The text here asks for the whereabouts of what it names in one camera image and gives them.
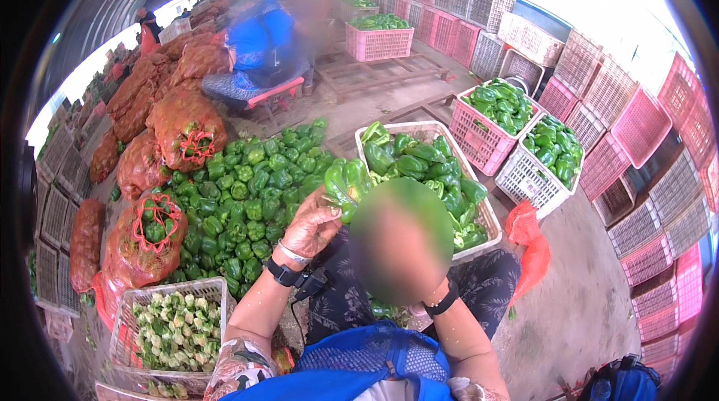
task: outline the woman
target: woman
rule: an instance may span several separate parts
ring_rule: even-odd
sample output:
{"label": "woman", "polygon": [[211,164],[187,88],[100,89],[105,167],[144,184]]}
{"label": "woman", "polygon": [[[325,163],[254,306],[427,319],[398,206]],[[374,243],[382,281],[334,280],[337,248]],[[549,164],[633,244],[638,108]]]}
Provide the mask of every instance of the woman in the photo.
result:
{"label": "woman", "polygon": [[231,73],[206,76],[205,93],[244,110],[247,100],[300,76],[311,85],[314,70],[298,52],[292,16],[277,0],[240,0],[238,5],[225,41]]}
{"label": "woman", "polygon": [[[342,213],[323,194],[320,187],[305,199],[273,251],[287,271],[276,278],[265,268],[237,304],[204,399],[508,400],[490,338],[519,278],[516,257],[495,250],[461,276],[451,271],[423,299],[434,316],[425,334],[376,322],[349,265],[346,228],[337,234]],[[276,376],[270,343],[291,293],[284,276],[315,256],[333,284],[310,298],[312,344],[290,374]]]}

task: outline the stool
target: stool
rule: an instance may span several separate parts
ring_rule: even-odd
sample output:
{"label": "stool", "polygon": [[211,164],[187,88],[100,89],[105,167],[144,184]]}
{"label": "stool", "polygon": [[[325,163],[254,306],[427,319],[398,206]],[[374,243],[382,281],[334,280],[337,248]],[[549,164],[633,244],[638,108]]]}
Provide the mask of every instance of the stool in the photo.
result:
{"label": "stool", "polygon": [[247,108],[245,108],[245,110],[255,108],[257,105],[262,103],[267,111],[267,116],[270,117],[273,126],[277,128],[277,121],[274,119],[274,115],[272,114],[272,102],[276,100],[280,106],[282,106],[283,110],[287,110],[288,107],[285,99],[295,98],[297,91],[302,91],[302,83],[304,81],[304,78],[299,77],[291,82],[283,84],[282,86],[277,86],[274,89],[259,94],[257,97],[247,100]]}

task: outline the blue backpack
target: blue backpack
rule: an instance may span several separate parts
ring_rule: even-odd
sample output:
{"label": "blue backpack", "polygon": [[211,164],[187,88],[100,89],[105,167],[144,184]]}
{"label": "blue backpack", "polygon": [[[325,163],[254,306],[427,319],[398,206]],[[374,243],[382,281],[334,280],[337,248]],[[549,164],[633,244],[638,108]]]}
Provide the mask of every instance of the blue backpack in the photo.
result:
{"label": "blue backpack", "polygon": [[654,369],[627,354],[600,368],[582,390],[578,401],[652,401],[661,380]]}

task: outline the silver bracelet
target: silver bracelet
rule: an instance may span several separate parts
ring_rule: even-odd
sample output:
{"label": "silver bracelet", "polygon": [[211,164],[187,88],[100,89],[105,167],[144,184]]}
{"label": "silver bracelet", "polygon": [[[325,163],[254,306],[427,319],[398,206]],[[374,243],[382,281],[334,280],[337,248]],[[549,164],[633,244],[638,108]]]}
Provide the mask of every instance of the silver bracelet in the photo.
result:
{"label": "silver bracelet", "polygon": [[282,239],[277,241],[277,246],[279,246],[280,249],[287,255],[287,257],[292,259],[292,261],[294,262],[299,262],[300,264],[304,265],[307,265],[312,262],[312,258],[310,257],[302,257],[299,254],[292,253],[292,251],[282,243]]}

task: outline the black wristwatch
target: black wristwatch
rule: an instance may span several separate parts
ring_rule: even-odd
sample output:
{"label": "black wristwatch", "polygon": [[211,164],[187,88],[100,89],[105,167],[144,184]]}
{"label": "black wristwatch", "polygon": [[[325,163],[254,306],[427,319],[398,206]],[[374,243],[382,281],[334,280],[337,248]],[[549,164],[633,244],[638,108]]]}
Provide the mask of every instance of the black wristwatch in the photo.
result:
{"label": "black wristwatch", "polygon": [[274,259],[270,258],[267,261],[267,269],[274,276],[274,280],[285,286],[286,288],[292,287],[302,277],[301,271],[294,271],[282,264],[282,267],[277,265]]}
{"label": "black wristwatch", "polygon": [[459,292],[452,280],[449,280],[447,286],[449,287],[449,292],[444,298],[442,298],[442,301],[440,301],[439,304],[433,307],[422,303],[424,304],[424,309],[430,318],[434,318],[434,316],[438,316],[439,314],[445,312],[445,310],[449,309],[449,307],[454,304],[456,299],[459,298]]}

